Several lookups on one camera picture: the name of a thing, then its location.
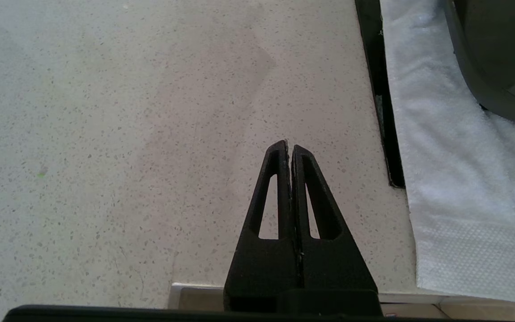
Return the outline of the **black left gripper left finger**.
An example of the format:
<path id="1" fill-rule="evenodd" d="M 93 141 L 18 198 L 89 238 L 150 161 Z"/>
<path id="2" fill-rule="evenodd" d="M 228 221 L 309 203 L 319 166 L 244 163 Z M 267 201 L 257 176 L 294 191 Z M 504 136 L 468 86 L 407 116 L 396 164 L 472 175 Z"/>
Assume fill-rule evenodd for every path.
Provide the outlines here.
<path id="1" fill-rule="evenodd" d="M 278 237 L 266 240 L 259 233 L 272 177 L 277 177 Z M 276 312 L 279 295 L 297 288 L 300 283 L 295 240 L 288 145 L 280 140 L 264 155 L 223 287 L 224 310 Z"/>

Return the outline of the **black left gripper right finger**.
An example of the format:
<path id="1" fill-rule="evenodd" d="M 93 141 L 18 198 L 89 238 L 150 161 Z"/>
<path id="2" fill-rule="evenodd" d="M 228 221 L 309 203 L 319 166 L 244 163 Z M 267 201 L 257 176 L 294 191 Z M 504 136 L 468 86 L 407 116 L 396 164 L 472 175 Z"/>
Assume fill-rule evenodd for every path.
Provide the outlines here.
<path id="1" fill-rule="evenodd" d="M 291 170 L 292 210 L 303 287 L 378 293 L 314 155 L 295 145 Z"/>

